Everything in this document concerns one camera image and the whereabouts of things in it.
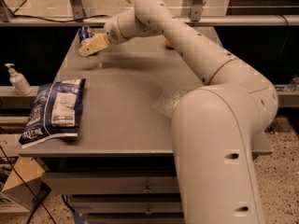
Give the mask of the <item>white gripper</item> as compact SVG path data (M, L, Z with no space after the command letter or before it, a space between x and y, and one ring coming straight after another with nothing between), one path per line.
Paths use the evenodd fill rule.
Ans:
M102 49L108 47L109 42L113 44L120 44L122 36L118 26L118 17L114 16L107 20L104 25L105 34L95 34L91 38L83 39L80 42L78 53L82 57L90 56Z

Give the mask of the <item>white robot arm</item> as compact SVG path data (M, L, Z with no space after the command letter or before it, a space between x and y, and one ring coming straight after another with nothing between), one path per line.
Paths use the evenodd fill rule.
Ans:
M186 224L265 224L251 151L278 112L273 84L176 18L163 0L135 0L100 34L89 56L138 36L163 35L202 82L179 102L171 134Z

